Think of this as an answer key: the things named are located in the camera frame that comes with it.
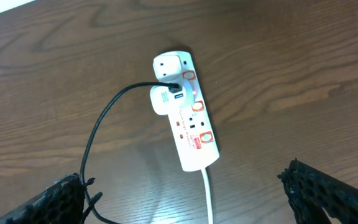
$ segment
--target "wooden surface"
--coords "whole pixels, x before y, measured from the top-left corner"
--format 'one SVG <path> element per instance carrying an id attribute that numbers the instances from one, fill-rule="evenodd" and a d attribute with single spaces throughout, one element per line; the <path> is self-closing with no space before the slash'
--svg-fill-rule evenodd
<path id="1" fill-rule="evenodd" d="M 106 103 L 180 46 L 219 141 L 216 223 L 294 223 L 276 175 L 296 157 L 358 188 L 358 1 L 37 0 L 0 14 L 0 216 L 78 172 Z M 122 97 L 96 135 L 97 208 L 206 223 L 201 173 L 181 170 L 148 92 Z"/>

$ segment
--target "red label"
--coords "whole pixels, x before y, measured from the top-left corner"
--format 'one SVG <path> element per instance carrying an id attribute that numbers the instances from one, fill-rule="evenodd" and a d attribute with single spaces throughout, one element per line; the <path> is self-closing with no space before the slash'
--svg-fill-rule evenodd
<path id="1" fill-rule="evenodd" d="M 194 143 L 196 144 L 197 149 L 201 149 L 201 142 L 199 138 L 195 138 Z"/>

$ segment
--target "black cable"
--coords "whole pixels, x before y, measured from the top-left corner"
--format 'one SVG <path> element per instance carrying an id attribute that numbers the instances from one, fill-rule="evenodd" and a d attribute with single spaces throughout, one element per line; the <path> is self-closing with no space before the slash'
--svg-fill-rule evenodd
<path id="1" fill-rule="evenodd" d="M 105 109 L 103 110 L 103 112 L 100 114 L 98 120 L 96 121 L 96 123 L 93 126 L 93 130 L 91 133 L 91 136 L 89 137 L 88 143 L 86 145 L 85 148 L 85 152 L 84 152 L 84 156 L 82 157 L 82 162 L 81 162 L 81 169 L 80 169 L 80 180 L 81 180 L 81 184 L 86 186 L 85 183 L 85 164 L 86 164 L 86 160 L 88 159 L 88 155 L 90 153 L 90 149 L 92 146 L 92 142 L 93 142 L 93 138 L 94 135 L 96 134 L 96 131 L 99 128 L 100 122 L 102 122 L 104 116 L 107 114 L 107 112 L 110 110 L 110 108 L 113 106 L 113 104 L 128 90 L 131 90 L 133 88 L 137 88 L 140 86 L 166 86 L 169 87 L 169 89 L 171 88 L 180 88 L 179 84 L 176 83 L 160 83 L 160 82 L 143 82 L 143 83 L 136 83 L 130 86 L 127 86 L 125 88 L 123 88 L 120 92 L 117 93 L 117 95 L 110 101 L 109 104 L 107 104 L 107 106 L 105 107 Z M 93 215 L 95 215 L 96 218 L 98 218 L 98 220 L 104 222 L 104 223 L 108 223 L 108 224 L 118 224 L 116 222 L 113 222 L 111 220 L 108 220 L 107 218 L 102 217 L 98 211 L 96 211 L 96 208 L 94 207 L 94 205 L 92 205 L 91 203 L 91 197 L 88 193 L 88 190 L 85 188 L 85 198 L 86 201 L 88 202 L 89 206 L 93 206 L 92 212 Z"/>

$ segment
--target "power outlet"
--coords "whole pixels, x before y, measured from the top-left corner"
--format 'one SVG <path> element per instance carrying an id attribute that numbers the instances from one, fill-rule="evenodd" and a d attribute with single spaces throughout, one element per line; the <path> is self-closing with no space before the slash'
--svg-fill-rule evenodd
<path id="1" fill-rule="evenodd" d="M 156 113 L 169 117 L 182 169 L 206 168 L 219 158 L 219 152 L 191 55 L 182 51 L 167 52 L 154 59 L 153 67 L 160 82 L 169 80 L 183 87 L 176 93 L 162 93 L 167 88 L 163 90 L 159 86 L 150 91 Z"/>

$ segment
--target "cable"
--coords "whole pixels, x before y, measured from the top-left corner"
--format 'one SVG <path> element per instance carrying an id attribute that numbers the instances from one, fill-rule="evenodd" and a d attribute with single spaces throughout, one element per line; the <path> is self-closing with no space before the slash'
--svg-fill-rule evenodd
<path id="1" fill-rule="evenodd" d="M 205 198 L 206 198 L 206 208 L 208 211 L 208 224 L 214 223 L 214 213 L 212 211 L 212 195 L 211 195 L 211 188 L 209 187 L 209 179 L 208 173 L 205 169 L 201 170 L 204 179 L 204 186 L 205 186 Z"/>
<path id="2" fill-rule="evenodd" d="M 117 95 L 110 101 L 109 104 L 107 104 L 107 106 L 105 107 L 105 109 L 103 110 L 103 112 L 100 114 L 98 120 L 96 121 L 96 123 L 93 126 L 93 130 L 91 132 L 91 136 L 89 137 L 88 143 L 86 145 L 85 148 L 85 152 L 84 152 L 84 156 L 82 158 L 82 162 L 81 162 L 81 169 L 80 169 L 80 180 L 81 180 L 81 184 L 86 186 L 86 182 L 85 182 L 85 164 L 86 164 L 86 160 L 88 159 L 88 155 L 90 153 L 90 149 L 92 146 L 92 142 L 93 142 L 93 138 L 94 135 L 96 134 L 96 131 L 99 128 L 100 123 L 102 122 L 104 116 L 107 114 L 107 112 L 110 110 L 110 108 L 113 106 L 113 104 L 124 94 L 126 93 L 128 90 L 131 90 L 133 88 L 137 88 L 140 86 L 166 86 L 169 87 L 169 89 L 171 88 L 180 88 L 180 85 L 177 83 L 161 83 L 161 82 L 143 82 L 143 83 L 136 83 L 136 84 L 132 84 L 129 85 L 125 88 L 123 88 L 120 92 L 117 93 Z M 92 201 L 91 201 L 91 197 L 88 193 L 87 188 L 85 188 L 85 198 L 86 201 L 88 203 L 88 205 L 92 206 Z M 92 209 L 93 215 L 95 215 L 95 217 L 104 222 L 104 223 L 108 223 L 108 224 L 118 224 L 116 222 L 113 222 L 111 220 L 108 220 L 107 218 L 102 217 L 98 211 L 96 211 L 96 208 L 93 206 Z"/>

